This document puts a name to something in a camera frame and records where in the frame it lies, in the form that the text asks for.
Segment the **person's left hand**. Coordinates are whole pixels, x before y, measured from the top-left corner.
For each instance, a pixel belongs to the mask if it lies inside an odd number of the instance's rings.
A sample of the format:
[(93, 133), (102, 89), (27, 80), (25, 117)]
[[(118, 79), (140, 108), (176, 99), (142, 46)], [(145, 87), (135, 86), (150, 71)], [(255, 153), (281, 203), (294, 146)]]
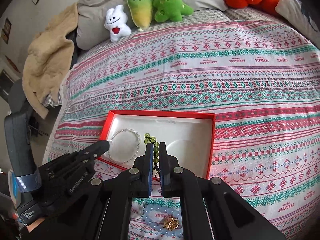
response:
[(35, 222), (33, 222), (32, 224), (27, 226), (27, 230), (28, 232), (33, 231), (37, 226), (39, 226), (43, 221), (45, 220), (45, 218), (39, 218), (38, 220), (36, 220)]

